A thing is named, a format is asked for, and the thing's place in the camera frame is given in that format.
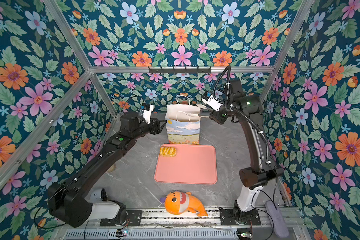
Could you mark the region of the braided glazed fake bread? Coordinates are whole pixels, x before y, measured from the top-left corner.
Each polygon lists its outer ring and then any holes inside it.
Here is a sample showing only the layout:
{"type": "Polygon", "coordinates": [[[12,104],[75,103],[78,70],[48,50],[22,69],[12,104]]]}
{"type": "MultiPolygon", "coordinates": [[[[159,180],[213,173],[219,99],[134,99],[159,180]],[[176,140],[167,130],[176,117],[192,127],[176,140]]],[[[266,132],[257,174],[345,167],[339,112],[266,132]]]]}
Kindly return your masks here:
{"type": "Polygon", "coordinates": [[[175,157],[177,150],[175,147],[161,147],[160,156],[162,157],[175,157]]]}

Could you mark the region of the landscape print paper bag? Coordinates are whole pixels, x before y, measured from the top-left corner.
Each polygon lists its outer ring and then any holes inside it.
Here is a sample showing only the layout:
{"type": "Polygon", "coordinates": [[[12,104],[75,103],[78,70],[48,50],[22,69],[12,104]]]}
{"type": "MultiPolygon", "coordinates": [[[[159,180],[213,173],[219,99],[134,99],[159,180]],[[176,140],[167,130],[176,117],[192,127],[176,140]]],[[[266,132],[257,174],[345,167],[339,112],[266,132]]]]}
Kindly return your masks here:
{"type": "Polygon", "coordinates": [[[166,129],[170,144],[198,145],[200,143],[201,109],[184,95],[167,106],[166,129]]]}

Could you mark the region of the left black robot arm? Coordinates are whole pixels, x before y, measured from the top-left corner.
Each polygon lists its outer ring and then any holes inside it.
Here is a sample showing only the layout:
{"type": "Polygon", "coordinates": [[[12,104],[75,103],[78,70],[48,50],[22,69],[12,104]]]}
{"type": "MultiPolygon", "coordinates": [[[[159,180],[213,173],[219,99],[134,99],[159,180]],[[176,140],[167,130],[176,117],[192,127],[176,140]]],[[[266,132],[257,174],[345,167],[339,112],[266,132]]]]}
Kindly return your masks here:
{"type": "Polygon", "coordinates": [[[124,157],[139,138],[160,134],[167,121],[151,118],[147,122],[137,112],[121,116],[118,132],[111,136],[95,157],[62,184],[48,188],[49,213],[58,220],[77,228],[88,220],[114,219],[120,205],[113,201],[90,203],[85,197],[100,177],[124,157]]]}

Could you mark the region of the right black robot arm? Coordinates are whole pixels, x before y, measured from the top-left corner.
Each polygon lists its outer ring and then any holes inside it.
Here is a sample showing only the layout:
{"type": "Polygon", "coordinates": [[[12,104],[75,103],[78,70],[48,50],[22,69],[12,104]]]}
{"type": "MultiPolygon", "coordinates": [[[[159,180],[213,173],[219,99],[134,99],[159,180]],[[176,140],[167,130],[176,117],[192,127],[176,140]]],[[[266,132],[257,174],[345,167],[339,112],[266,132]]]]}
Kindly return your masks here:
{"type": "Polygon", "coordinates": [[[226,83],[224,92],[222,97],[212,94],[203,102],[208,105],[211,120],[222,125],[231,117],[233,122],[240,123],[244,131],[251,165],[239,171],[243,186],[232,216],[239,224],[255,223],[259,218],[259,211],[254,206],[258,194],[269,181],[283,175],[284,169],[277,166],[269,149],[260,98],[247,95],[240,81],[226,83]]]}

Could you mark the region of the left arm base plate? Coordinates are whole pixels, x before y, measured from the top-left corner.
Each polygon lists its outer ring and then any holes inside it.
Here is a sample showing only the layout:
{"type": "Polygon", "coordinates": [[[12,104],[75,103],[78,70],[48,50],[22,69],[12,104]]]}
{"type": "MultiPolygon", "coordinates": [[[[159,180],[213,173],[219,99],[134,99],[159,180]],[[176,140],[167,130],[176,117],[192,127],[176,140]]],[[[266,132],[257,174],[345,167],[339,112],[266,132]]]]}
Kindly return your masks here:
{"type": "Polygon", "coordinates": [[[142,220],[142,210],[125,210],[116,216],[115,219],[102,219],[101,227],[136,227],[140,226],[142,220]]]}

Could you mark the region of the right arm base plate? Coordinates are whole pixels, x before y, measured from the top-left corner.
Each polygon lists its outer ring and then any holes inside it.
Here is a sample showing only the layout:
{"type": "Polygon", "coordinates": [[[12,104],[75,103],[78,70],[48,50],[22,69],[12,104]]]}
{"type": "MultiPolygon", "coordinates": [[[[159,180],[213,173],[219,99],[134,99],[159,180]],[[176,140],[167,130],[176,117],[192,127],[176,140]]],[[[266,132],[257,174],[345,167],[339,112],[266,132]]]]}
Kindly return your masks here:
{"type": "Polygon", "coordinates": [[[221,225],[223,226],[260,226],[261,220],[259,212],[255,209],[248,212],[241,212],[238,207],[224,209],[219,207],[221,225]]]}

